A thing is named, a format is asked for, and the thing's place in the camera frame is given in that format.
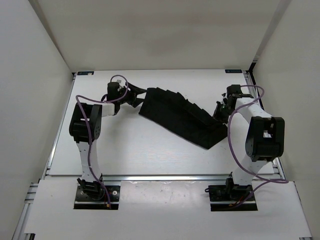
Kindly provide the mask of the black pleated skirt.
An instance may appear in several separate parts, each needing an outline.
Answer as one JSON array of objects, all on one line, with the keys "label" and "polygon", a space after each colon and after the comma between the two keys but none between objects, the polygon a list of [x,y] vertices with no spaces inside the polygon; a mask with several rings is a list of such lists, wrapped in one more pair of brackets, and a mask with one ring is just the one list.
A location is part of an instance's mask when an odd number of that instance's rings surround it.
[{"label": "black pleated skirt", "polygon": [[228,136],[226,125],[179,92],[148,88],[139,114],[206,150]]}]

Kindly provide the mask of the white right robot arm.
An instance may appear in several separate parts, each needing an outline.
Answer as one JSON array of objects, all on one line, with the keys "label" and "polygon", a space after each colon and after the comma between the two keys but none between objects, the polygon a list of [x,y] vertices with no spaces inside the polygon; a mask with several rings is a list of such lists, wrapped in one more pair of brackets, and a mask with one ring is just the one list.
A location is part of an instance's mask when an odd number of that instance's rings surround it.
[{"label": "white right robot arm", "polygon": [[[240,114],[249,124],[242,161],[237,159],[231,141],[231,123],[235,114]],[[282,156],[285,121],[263,110],[250,94],[237,93],[224,95],[217,102],[213,118],[227,126],[229,149],[237,168],[231,173],[232,183],[225,186],[224,193],[230,200],[236,200],[243,193],[242,187],[250,186],[262,167]]]}]

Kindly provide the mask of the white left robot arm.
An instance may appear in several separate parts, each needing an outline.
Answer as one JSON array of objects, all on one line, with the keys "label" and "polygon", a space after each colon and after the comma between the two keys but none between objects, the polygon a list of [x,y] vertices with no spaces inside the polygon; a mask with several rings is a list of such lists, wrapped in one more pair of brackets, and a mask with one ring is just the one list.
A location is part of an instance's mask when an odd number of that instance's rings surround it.
[{"label": "white left robot arm", "polygon": [[79,153],[82,166],[82,176],[77,179],[78,184],[87,188],[87,194],[93,200],[100,200],[105,194],[102,183],[102,172],[98,164],[97,140],[102,130],[102,118],[115,116],[122,104],[134,108],[144,100],[138,95],[145,94],[146,89],[130,83],[122,86],[118,82],[107,84],[106,94],[94,104],[80,102],[80,95],[76,96],[76,104],[69,124],[69,134],[73,137]]}]

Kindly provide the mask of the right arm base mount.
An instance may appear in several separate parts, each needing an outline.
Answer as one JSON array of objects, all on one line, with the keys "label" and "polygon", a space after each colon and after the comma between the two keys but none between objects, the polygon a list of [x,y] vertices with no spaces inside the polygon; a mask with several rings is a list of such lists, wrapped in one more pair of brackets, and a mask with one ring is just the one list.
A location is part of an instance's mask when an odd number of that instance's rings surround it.
[{"label": "right arm base mount", "polygon": [[257,203],[252,185],[238,185],[228,177],[224,185],[209,185],[205,190],[209,195],[211,212],[252,212],[257,211]]}]

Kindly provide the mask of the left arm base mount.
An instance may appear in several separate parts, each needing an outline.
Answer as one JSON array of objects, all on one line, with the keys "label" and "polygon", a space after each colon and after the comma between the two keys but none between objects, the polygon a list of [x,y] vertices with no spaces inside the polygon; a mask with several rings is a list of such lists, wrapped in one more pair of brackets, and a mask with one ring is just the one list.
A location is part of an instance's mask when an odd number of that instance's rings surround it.
[{"label": "left arm base mount", "polygon": [[77,179],[73,208],[75,210],[118,210],[121,194],[120,185],[105,185],[96,181]]}]

